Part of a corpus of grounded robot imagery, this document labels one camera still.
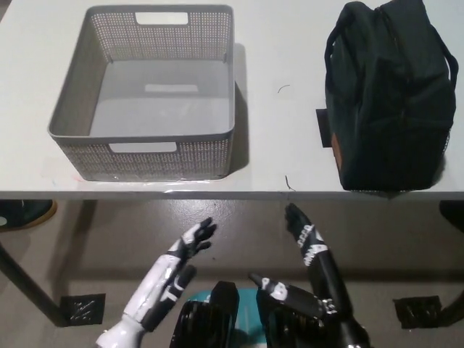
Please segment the white and black left hand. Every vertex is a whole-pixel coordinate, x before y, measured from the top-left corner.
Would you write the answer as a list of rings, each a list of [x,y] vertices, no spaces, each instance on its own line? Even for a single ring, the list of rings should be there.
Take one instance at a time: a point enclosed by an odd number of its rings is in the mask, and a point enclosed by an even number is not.
[[[152,332],[196,275],[196,268],[188,262],[211,247],[209,239],[216,228],[209,217],[184,232],[159,256],[125,306],[123,319]]]

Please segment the black and white right hand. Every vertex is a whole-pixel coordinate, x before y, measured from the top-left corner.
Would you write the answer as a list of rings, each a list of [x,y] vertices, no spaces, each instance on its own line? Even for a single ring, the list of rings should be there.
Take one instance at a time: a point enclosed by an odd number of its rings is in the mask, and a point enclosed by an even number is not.
[[[315,224],[298,206],[285,207],[287,231],[292,235],[307,269],[312,291],[250,273],[249,279],[273,302],[325,322],[354,319],[351,299],[335,259]]]

